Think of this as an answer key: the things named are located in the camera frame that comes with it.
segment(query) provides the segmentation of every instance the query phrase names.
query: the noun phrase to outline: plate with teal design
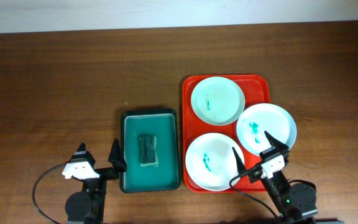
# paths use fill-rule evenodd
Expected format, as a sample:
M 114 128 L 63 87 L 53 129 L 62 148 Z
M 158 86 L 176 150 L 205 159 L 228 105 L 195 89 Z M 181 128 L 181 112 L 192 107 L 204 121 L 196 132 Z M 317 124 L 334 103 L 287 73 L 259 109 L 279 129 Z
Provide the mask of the plate with teal design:
M 190 144 L 185 159 L 186 170 L 191 179 L 206 190 L 222 191 L 230 188 L 229 181 L 238 175 L 232 147 L 244 163 L 239 145 L 230 137 L 208 133 L 196 138 Z
M 271 147 L 265 131 L 290 149 L 296 139 L 296 124 L 292 116 L 285 109 L 270 103 L 248 107 L 237 121 L 236 129 L 242 146 L 256 156 Z

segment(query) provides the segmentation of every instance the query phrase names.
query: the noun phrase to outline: table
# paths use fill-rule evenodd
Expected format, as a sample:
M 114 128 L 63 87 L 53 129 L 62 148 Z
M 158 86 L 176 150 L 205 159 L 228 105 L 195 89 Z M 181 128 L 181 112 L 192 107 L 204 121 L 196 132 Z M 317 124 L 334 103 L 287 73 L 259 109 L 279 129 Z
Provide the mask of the table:
M 0 223 L 47 223 L 31 202 L 37 177 L 81 142 L 107 167 L 124 111 L 170 107 L 196 74 L 256 73 L 288 110 L 298 138 L 284 173 L 317 185 L 316 218 L 358 223 L 358 21 L 0 34 Z M 61 170 L 37 201 L 65 222 L 81 189 Z M 239 194 L 124 194 L 108 183 L 105 223 L 218 223 L 270 218 Z M 266 193 L 253 196 L 267 202 Z

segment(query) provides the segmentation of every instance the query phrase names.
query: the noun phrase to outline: teal mark on plate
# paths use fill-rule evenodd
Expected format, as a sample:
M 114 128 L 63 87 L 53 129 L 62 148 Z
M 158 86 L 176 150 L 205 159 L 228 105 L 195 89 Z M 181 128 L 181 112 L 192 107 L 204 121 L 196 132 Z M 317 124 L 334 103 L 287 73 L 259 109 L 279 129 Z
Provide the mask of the teal mark on plate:
M 209 107 L 209 100 L 208 100 L 208 94 L 205 97 L 205 102 L 206 102 L 206 109 L 207 110 L 211 110 L 211 108 Z
M 259 125 L 255 122 L 250 122 L 249 126 L 252 128 L 252 134 L 258 134 L 258 127 Z
M 209 168 L 209 157 L 206 153 L 204 153 L 204 159 L 203 162 L 205 164 L 205 168 L 208 169 L 208 171 L 211 171 L 211 168 Z

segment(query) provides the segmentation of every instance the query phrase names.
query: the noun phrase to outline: green tray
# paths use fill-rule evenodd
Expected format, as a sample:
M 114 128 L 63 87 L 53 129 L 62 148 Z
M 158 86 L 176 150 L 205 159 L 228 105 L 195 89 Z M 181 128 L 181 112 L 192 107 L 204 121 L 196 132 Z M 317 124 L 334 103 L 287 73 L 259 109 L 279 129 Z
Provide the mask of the green tray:
M 157 137 L 158 166 L 140 166 L 142 135 Z M 128 111 L 121 117 L 121 147 L 127 172 L 120 173 L 124 193 L 175 190 L 180 186 L 177 114 L 172 109 Z

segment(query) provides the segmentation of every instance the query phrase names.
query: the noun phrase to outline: brown wooden surface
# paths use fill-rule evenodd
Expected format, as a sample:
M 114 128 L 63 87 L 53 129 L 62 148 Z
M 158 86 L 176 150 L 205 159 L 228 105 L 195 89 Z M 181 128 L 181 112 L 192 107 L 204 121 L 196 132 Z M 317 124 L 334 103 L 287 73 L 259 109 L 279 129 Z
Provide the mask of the brown wooden surface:
M 284 170 L 318 186 L 317 218 L 358 223 L 358 22 L 0 34 L 0 223 L 47 223 L 37 177 L 85 142 L 106 161 L 125 110 L 180 112 L 194 74 L 257 73 L 298 138 Z M 40 207 L 65 222 L 81 184 L 61 170 L 41 181 Z M 266 193 L 253 194 L 270 206 Z M 108 183 L 105 223 L 217 223 L 271 217 L 238 194 L 124 194 Z

